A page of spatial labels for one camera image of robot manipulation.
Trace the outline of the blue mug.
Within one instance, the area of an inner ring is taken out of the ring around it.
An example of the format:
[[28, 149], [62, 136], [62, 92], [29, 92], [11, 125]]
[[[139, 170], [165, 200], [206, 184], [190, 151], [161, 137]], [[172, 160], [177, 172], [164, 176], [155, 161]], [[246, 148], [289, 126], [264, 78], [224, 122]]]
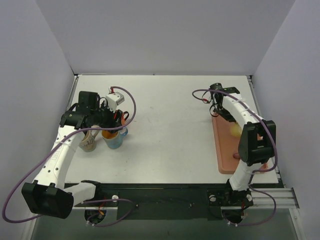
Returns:
[[101, 135], [104, 142], [110, 149], [117, 149], [123, 144], [124, 138], [127, 136], [128, 132], [128, 128], [124, 127], [122, 130], [115, 133], [103, 130]]

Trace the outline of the yellow mug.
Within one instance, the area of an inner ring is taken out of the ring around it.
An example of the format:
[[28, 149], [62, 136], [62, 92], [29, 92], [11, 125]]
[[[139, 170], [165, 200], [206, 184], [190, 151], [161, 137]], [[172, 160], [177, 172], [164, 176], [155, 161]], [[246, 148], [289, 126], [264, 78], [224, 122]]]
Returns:
[[236, 122], [230, 126], [229, 131], [230, 131], [230, 134], [236, 138], [240, 138], [242, 135], [242, 128]]

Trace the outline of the orange mug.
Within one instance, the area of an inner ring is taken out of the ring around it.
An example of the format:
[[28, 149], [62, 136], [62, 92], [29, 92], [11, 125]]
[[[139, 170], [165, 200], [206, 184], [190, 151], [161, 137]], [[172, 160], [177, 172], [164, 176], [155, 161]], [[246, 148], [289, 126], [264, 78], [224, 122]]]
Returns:
[[126, 124], [126, 120], [129, 118], [130, 114], [128, 111], [117, 110], [114, 114], [114, 121], [116, 126], [123, 126]]

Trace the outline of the beige patterned mug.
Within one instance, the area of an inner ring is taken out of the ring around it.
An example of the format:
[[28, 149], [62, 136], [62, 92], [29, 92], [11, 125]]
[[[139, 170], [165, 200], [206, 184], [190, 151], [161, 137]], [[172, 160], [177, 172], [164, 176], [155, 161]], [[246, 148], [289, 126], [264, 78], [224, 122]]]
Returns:
[[96, 137], [99, 134], [99, 130], [89, 130], [84, 135], [82, 141], [79, 143], [79, 147], [84, 152], [92, 152], [96, 149], [97, 143], [96, 143]]

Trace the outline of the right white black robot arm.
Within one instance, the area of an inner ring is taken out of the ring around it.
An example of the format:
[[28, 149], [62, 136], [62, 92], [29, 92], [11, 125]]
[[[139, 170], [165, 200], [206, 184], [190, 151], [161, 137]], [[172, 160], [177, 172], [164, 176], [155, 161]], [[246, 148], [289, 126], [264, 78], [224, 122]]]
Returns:
[[240, 191], [246, 191], [254, 175], [273, 171], [276, 166], [263, 169], [263, 165], [275, 157], [276, 124], [265, 120], [243, 99], [236, 87], [222, 87], [214, 83], [209, 87], [214, 111], [224, 120], [237, 123], [241, 128], [238, 144], [240, 160], [233, 175], [228, 180], [230, 188], [223, 192], [224, 201], [236, 204], [242, 197]]

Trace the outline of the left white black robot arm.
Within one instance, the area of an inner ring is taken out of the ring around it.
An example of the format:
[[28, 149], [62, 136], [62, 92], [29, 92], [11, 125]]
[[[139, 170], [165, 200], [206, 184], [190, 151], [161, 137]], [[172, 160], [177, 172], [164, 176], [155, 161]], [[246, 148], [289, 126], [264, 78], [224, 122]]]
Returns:
[[33, 182], [24, 183], [21, 189], [32, 213], [65, 219], [72, 208], [82, 202], [92, 206], [102, 202], [103, 193], [97, 190], [97, 182], [84, 180], [65, 188], [65, 179], [76, 150], [90, 128], [114, 129], [122, 125], [122, 112], [117, 106], [124, 100], [119, 92], [111, 91], [104, 101], [96, 92], [79, 92], [78, 101], [61, 117], [53, 153]]

